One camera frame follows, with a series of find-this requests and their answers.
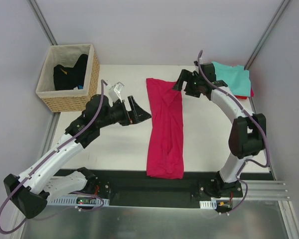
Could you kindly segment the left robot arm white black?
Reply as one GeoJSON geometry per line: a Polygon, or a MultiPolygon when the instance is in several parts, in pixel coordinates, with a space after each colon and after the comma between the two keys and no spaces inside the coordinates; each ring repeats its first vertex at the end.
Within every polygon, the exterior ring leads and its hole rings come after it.
{"type": "Polygon", "coordinates": [[[100,130],[112,124],[138,124],[151,118],[134,100],[128,97],[128,111],[122,100],[112,104],[106,96],[94,95],[85,110],[65,130],[55,147],[34,165],[15,176],[9,174],[3,183],[10,200],[27,219],[38,216],[54,199],[72,192],[94,194],[96,176],[85,167],[52,182],[54,174],[72,157],[100,136],[100,130]]]}

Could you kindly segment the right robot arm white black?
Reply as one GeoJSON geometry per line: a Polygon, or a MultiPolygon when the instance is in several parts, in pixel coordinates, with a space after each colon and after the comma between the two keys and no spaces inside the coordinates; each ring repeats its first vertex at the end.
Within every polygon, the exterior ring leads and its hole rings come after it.
{"type": "Polygon", "coordinates": [[[216,104],[232,124],[228,145],[230,154],[224,166],[216,173],[215,179],[204,188],[206,194],[219,198],[234,189],[246,163],[265,149],[266,118],[244,109],[231,93],[229,86],[216,78],[212,63],[195,63],[197,70],[181,70],[173,86],[176,91],[184,90],[192,97],[206,96],[216,104]]]}

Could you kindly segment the pink t shirt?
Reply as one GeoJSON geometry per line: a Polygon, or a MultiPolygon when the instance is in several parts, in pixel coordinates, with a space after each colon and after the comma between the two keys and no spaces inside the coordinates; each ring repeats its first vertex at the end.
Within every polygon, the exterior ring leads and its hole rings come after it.
{"type": "Polygon", "coordinates": [[[147,78],[152,130],[147,157],[147,176],[181,179],[184,175],[182,94],[174,82],[147,78]]]}

